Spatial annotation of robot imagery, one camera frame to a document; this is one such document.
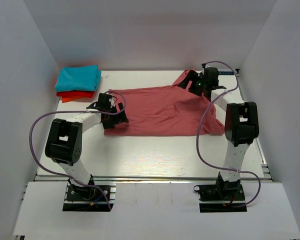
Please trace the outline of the pink red t-shirt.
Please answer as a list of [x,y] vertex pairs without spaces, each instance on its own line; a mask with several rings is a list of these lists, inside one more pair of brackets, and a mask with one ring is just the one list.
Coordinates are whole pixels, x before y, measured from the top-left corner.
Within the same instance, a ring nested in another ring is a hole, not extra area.
[[114,96],[126,100],[128,123],[104,130],[115,137],[222,136],[224,125],[217,119],[216,108],[206,97],[178,87],[190,73],[184,70],[172,85],[117,89]]

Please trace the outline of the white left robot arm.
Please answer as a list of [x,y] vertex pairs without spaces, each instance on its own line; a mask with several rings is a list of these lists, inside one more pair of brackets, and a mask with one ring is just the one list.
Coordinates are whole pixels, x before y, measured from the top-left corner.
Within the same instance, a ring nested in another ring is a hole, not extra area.
[[89,200],[95,196],[96,187],[92,183],[92,175],[86,170],[82,160],[83,133],[102,125],[113,129],[116,125],[128,123],[125,112],[126,99],[123,102],[109,91],[100,93],[98,100],[91,103],[86,110],[67,119],[56,118],[52,121],[45,146],[45,155],[58,164],[69,178],[72,186],[79,187],[78,193]]

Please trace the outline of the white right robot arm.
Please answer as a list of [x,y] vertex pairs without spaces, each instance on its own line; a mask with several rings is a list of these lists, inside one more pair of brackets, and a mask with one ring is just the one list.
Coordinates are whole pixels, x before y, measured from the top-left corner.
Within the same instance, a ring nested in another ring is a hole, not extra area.
[[233,93],[234,88],[227,89],[221,86],[216,67],[206,67],[200,73],[190,70],[178,87],[209,100],[203,119],[214,105],[225,111],[224,134],[227,139],[227,150],[224,164],[222,167],[211,164],[210,167],[219,171],[211,192],[226,200],[239,191],[245,154],[254,139],[259,136],[257,104],[253,101],[243,101],[242,97]]

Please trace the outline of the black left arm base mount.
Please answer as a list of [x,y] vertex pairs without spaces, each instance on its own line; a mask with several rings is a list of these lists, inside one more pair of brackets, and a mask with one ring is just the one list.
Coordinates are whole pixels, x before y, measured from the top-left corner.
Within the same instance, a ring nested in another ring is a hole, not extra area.
[[100,190],[95,187],[73,185],[68,181],[62,211],[110,212],[115,202],[115,186],[99,185],[98,187]]

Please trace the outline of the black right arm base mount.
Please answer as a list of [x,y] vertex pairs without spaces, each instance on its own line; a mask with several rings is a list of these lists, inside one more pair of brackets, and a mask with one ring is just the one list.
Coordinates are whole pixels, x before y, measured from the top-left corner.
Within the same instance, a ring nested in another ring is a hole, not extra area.
[[195,185],[193,191],[199,196],[200,213],[244,213],[247,212],[243,186],[238,189],[218,192],[215,184]]

